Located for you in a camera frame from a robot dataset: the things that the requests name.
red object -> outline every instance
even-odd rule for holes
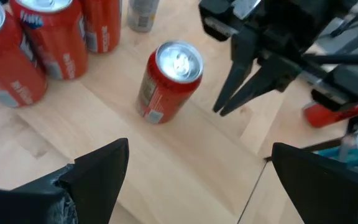
[[[16,20],[0,6],[0,102],[10,107],[30,105],[44,95],[47,82],[26,36]]]
[[[82,0],[86,45],[95,53],[112,51],[121,33],[122,0]]]
[[[63,9],[48,12],[42,12],[43,8],[38,5],[32,8],[26,6],[21,0],[12,0],[9,4],[13,14],[22,22],[50,76],[69,80],[86,72],[88,53],[78,0],[69,2]]]
[[[202,75],[189,83],[175,82],[159,69],[156,54],[157,51],[154,51],[147,62],[137,99],[137,109],[149,122],[160,124],[176,115],[200,85]]]
[[[315,128],[322,128],[358,116],[358,105],[347,111],[334,112],[320,104],[311,103],[304,107],[303,114],[310,125]]]

fanta logo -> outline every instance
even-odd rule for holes
[[[21,10],[20,12],[20,20],[26,23],[32,29],[36,29],[44,25],[44,22],[39,15],[28,14],[24,10]]]

red soda can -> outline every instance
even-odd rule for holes
[[[121,33],[122,0],[82,0],[86,46],[94,53],[112,51]]]
[[[85,28],[78,0],[11,0],[47,73],[69,80],[87,69]]]
[[[10,107],[39,101],[47,88],[20,25],[0,5],[0,102]]]
[[[147,62],[137,98],[137,109],[150,123],[171,120],[198,88],[203,59],[189,43],[170,41],[154,51]]]
[[[303,114],[310,125],[322,128],[358,116],[358,105],[346,111],[331,111],[323,105],[311,102],[303,108]]]

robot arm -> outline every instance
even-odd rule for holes
[[[340,29],[358,18],[357,0],[202,0],[199,9],[207,34],[218,41],[232,37],[232,67],[214,112],[225,116],[272,90],[283,92],[301,73],[314,80],[311,95],[323,106],[339,111],[358,104],[357,72],[321,68],[358,65],[358,55],[305,54],[335,17],[348,21]],[[255,59],[261,68],[243,84]]]

wooden tabletop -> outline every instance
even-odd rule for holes
[[[344,123],[313,129],[303,121],[310,90],[299,81],[227,117],[214,114],[231,66],[230,43],[203,32],[197,5],[161,0],[152,31],[138,34],[126,26],[124,0],[121,42],[114,52],[90,54],[82,78],[50,80],[44,99],[33,106],[0,105],[0,188],[18,187],[128,138],[129,167],[116,215],[128,221],[119,223],[236,223],[273,142],[302,147],[343,134]],[[174,120],[152,125],[137,114],[134,102],[148,56],[173,39],[201,52],[203,81]]]

